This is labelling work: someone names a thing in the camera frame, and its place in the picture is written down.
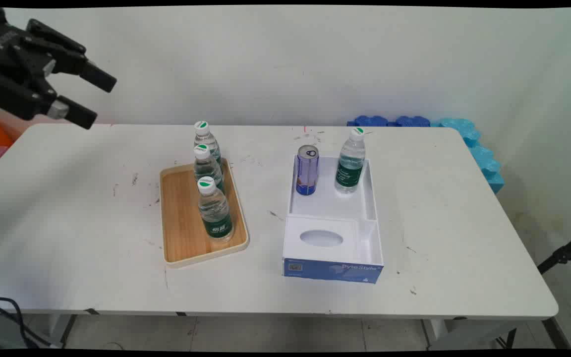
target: water bottle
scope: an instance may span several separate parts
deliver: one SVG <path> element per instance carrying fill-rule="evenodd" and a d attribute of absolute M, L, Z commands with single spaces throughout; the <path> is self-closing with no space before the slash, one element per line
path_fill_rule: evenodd
<path fill-rule="evenodd" d="M 196 145 L 193 147 L 193 153 L 195 154 L 195 164 L 193 165 L 195 181 L 198 181 L 202 177 L 209 176 L 215 180 L 217 188 L 224 192 L 222 169 L 220 169 L 220 165 L 217 165 L 208 146 L 205 144 Z"/>
<path fill-rule="evenodd" d="M 211 150 L 211 155 L 215 158 L 215 161 L 220 165 L 220 169 L 222 168 L 222 156 L 220 154 L 220 145 L 217 143 L 217 139 L 215 136 L 211 134 L 211 129 L 209 128 L 208 122 L 204 120 L 200 120 L 193 125 L 195 128 L 195 140 L 193 141 L 193 146 L 204 144 L 209 147 Z"/>
<path fill-rule="evenodd" d="M 226 196 L 215 185 L 213 177 L 204 176 L 197 181 L 200 191 L 198 208 L 206 233 L 215 242 L 227 242 L 235 231 L 230 219 L 230 208 Z"/>
<path fill-rule="evenodd" d="M 343 144 L 336 169 L 335 187 L 338 192 L 352 193 L 358 187 L 360 172 L 365 163 L 365 134 L 361 128 L 349 131 L 349 139 Z"/>

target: wooden tray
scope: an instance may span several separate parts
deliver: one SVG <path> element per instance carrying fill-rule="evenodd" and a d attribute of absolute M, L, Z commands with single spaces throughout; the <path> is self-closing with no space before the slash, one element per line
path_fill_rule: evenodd
<path fill-rule="evenodd" d="M 222 255 L 240 251 L 248 246 L 248 230 L 237 197 L 235 181 L 228 160 L 222 158 L 224 190 L 230 206 L 235 233 L 228 242 L 215 243 L 206 234 L 197 210 L 197 184 L 193 164 L 172 167 L 160 172 L 160 208 L 165 241 L 165 261 L 169 267 L 183 267 Z"/>

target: bottle cap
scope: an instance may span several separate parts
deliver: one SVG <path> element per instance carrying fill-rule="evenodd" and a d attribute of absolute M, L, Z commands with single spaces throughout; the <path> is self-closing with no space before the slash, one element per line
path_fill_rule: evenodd
<path fill-rule="evenodd" d="M 208 145 L 199 144 L 193 147 L 193 152 L 195 153 L 195 158 L 204 160 L 211 156 L 211 151 L 208 149 Z"/>
<path fill-rule="evenodd" d="M 201 194 L 211 194 L 215 192 L 217 186 L 215 186 L 215 180 L 213 180 L 213 177 L 204 176 L 197 181 L 197 189 Z"/>
<path fill-rule="evenodd" d="M 353 128 L 349 131 L 349 138 L 354 141 L 361 141 L 365 138 L 365 131 L 361 128 Z"/>
<path fill-rule="evenodd" d="M 195 123 L 193 128 L 195 128 L 195 133 L 197 135 L 206 135 L 211 131 L 211 129 L 209 129 L 208 122 L 204 120 L 200 120 Z"/>

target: oval opening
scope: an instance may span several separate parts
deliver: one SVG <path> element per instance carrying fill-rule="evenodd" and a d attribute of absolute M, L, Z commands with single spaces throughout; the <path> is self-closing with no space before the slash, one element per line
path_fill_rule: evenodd
<path fill-rule="evenodd" d="M 343 242 L 340 235 L 319 229 L 301 233 L 301 240 L 313 246 L 337 246 Z"/>

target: light blue foam block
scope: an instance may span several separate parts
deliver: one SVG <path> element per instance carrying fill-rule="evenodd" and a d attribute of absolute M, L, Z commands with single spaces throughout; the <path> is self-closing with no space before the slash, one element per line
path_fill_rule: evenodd
<path fill-rule="evenodd" d="M 461 118 L 444 118 L 439 121 L 438 126 L 444 126 L 447 128 L 453 128 L 462 135 L 464 143 L 467 147 L 473 147 L 479 143 L 480 136 L 482 134 L 475 129 L 475 124 L 468 119 Z"/>
<path fill-rule="evenodd" d="M 497 194 L 497 192 L 501 190 L 501 187 L 504 187 L 504 178 L 501 177 L 499 172 L 497 172 L 492 178 L 488 180 L 488 185 L 492 189 L 492 192 Z"/>
<path fill-rule="evenodd" d="M 490 179 L 499 172 L 501 164 L 493 158 L 492 150 L 487 147 L 483 147 L 482 145 L 476 145 L 471 147 L 469 150 L 471 151 L 471 155 L 473 155 L 475 162 L 477 162 L 480 169 L 482 169 L 482 173 L 486 179 Z"/>

